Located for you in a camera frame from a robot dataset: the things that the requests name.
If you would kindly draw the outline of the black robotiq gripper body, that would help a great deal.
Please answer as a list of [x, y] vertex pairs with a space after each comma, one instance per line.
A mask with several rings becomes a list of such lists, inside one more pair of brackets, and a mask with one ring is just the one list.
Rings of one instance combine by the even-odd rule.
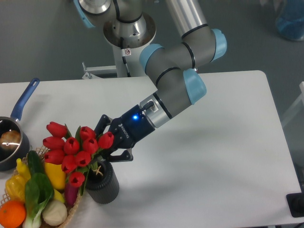
[[112, 151], [133, 148], [137, 142], [155, 130], [139, 105], [134, 106], [122, 116], [109, 120], [108, 131], [114, 135]]

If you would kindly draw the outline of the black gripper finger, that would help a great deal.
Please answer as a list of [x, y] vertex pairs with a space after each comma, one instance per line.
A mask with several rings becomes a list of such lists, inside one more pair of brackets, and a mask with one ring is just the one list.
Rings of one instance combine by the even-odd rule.
[[133, 161], [132, 149], [124, 149], [120, 155], [107, 155], [105, 158], [108, 162], [131, 162]]
[[111, 125], [112, 121], [113, 119], [105, 114], [103, 114], [100, 117], [97, 126], [94, 129], [97, 138], [100, 137], [102, 134], [104, 134], [104, 130], [106, 129], [107, 126]]

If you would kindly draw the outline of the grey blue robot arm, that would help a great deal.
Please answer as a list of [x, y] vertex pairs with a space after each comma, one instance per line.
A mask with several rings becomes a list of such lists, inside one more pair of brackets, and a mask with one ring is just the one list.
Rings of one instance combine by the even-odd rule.
[[154, 44], [156, 26], [140, 0], [76, 0], [88, 28], [100, 27], [112, 46], [115, 65], [86, 68], [87, 74], [115, 72], [118, 77], [148, 76], [156, 91], [121, 117], [103, 115], [95, 132], [105, 128], [113, 145], [94, 157], [98, 161], [132, 161], [132, 148], [141, 139], [194, 105], [207, 92], [196, 68], [222, 57], [224, 34], [210, 29], [196, 0], [166, 2], [182, 42], [171, 49]]

